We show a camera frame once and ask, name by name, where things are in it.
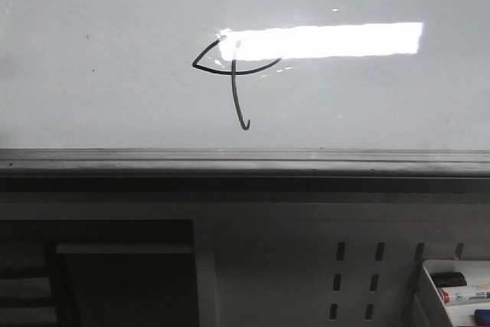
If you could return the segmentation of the white glossy whiteboard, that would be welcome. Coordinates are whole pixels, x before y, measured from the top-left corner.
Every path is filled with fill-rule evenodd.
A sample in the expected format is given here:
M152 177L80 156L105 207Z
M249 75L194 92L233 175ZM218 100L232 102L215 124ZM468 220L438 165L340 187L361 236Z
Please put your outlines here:
M489 147L489 0L1 0L4 148Z

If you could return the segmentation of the dark grey whiteboard tray rail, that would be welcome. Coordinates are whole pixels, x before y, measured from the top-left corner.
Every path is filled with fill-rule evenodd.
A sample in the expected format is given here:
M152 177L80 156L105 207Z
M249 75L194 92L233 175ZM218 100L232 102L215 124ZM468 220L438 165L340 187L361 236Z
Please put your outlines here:
M3 149L29 192L486 193L486 150Z

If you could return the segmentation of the white slotted pegboard panel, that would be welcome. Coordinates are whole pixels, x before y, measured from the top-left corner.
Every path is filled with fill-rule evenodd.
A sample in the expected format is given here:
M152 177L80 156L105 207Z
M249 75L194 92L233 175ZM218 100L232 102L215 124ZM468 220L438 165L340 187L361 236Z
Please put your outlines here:
M3 221L190 220L196 326L408 326L426 260L489 258L486 193L1 196Z

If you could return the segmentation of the white marker storage bin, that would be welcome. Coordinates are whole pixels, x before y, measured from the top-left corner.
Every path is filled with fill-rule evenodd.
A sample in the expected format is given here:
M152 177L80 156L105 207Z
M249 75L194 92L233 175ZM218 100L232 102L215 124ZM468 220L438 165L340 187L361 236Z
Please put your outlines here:
M479 326L474 319L476 309L489 309L489 302L460 306L445 306L431 273L461 272L467 286L489 285L487 260L426 260L422 264L418 291L415 294L413 318L417 326Z

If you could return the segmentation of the red cap white marker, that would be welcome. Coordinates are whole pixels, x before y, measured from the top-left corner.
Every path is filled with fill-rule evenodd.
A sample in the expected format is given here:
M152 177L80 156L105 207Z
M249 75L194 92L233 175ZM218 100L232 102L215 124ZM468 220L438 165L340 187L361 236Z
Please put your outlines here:
M489 285L453 286L438 288L445 306L460 306L489 302Z

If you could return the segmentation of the dark cabinet with white shelf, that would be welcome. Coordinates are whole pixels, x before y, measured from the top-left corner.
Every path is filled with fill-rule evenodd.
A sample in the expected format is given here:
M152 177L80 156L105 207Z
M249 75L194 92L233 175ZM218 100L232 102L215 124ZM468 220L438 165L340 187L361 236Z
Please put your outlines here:
M3 326L196 326L190 220L3 221Z

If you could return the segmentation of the blue cap marker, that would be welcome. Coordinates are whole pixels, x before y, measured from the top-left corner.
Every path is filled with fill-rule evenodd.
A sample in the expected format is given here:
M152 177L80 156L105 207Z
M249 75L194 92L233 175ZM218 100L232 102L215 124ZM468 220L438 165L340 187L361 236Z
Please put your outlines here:
M490 326L490 309L476 309L474 311L476 325Z

